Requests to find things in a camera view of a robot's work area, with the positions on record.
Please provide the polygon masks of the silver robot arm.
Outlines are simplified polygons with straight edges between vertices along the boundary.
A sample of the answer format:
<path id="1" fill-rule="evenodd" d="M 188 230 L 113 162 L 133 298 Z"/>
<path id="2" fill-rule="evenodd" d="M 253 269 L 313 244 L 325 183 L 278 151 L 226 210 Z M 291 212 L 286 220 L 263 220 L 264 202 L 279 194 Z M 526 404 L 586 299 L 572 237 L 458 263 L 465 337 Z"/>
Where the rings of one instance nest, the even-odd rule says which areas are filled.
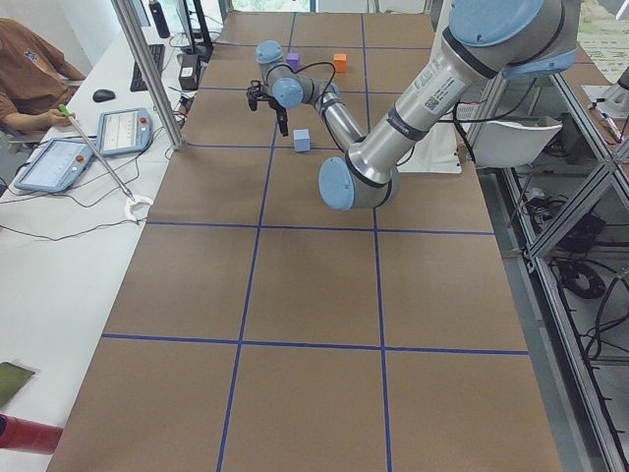
<path id="1" fill-rule="evenodd" d="M 312 106 L 343 151 L 320 167 L 318 189 L 332 209 L 377 208 L 399 189 L 398 162 L 450 111 L 473 84 L 555 74 L 577 53 L 578 1 L 454 1 L 433 58 L 365 133 L 339 98 L 331 80 L 294 72 L 280 44 L 260 43 L 261 78 L 247 89 L 252 110 L 261 101 L 275 110 L 283 135 L 288 109 Z"/>

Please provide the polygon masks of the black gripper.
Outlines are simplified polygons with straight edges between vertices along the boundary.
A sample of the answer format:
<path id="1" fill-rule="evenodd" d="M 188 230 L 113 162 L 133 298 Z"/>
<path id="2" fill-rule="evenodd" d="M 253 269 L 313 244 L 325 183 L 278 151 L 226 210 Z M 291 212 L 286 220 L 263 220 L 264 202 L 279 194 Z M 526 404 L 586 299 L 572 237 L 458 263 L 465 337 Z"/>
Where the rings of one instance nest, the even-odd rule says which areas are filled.
<path id="1" fill-rule="evenodd" d="M 276 98 L 272 96 L 268 96 L 265 101 L 268 103 L 268 106 L 276 113 L 276 121 L 280 134 L 283 137 L 287 137 L 289 134 L 287 109 L 283 105 L 281 105 Z"/>

